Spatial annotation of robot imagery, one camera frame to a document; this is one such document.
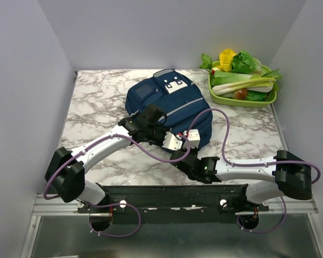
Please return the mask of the navy blue student backpack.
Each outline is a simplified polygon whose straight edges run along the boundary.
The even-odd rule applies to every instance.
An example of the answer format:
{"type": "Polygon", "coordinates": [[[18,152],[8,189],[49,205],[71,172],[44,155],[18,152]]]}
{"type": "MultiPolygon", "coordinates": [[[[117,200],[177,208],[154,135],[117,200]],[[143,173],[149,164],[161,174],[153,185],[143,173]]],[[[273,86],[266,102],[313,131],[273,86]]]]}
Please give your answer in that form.
{"type": "Polygon", "coordinates": [[[192,129],[200,134],[198,148],[209,144],[213,113],[207,111],[196,119],[210,106],[199,87],[188,77],[174,69],[164,69],[128,90],[125,109],[129,115],[142,112],[149,104],[158,106],[166,113],[167,118],[160,118],[158,122],[169,127],[173,134],[182,133],[193,124],[192,129]]]}

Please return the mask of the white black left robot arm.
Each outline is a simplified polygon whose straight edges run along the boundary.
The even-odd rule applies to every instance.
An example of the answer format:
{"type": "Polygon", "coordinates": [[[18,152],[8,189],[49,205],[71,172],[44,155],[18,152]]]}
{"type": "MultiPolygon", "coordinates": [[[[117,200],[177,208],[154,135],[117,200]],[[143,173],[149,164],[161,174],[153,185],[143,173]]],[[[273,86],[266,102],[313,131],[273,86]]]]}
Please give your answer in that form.
{"type": "Polygon", "coordinates": [[[164,126],[167,114],[154,104],[142,112],[123,118],[103,136],[72,150],[57,149],[45,174],[47,182],[43,195],[46,200],[49,189],[56,192],[65,203],[81,200],[90,203],[96,212],[108,208],[109,200],[97,183],[86,181],[85,174],[109,155],[132,144],[148,142],[161,146],[168,127],[164,126]]]}

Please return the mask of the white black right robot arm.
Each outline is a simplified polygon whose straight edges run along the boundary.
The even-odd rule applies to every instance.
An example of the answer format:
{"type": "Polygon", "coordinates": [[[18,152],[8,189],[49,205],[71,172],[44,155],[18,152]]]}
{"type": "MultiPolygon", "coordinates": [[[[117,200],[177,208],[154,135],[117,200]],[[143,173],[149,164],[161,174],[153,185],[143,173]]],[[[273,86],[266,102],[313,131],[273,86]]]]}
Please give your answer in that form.
{"type": "Polygon", "coordinates": [[[185,149],[171,155],[172,165],[190,180],[205,184],[229,180],[257,180],[244,187],[238,195],[237,205],[248,211],[266,200],[286,196],[297,200],[312,198],[311,166],[286,150],[264,159],[225,160],[223,157],[198,159],[198,150],[193,149],[184,158],[185,149]]]}

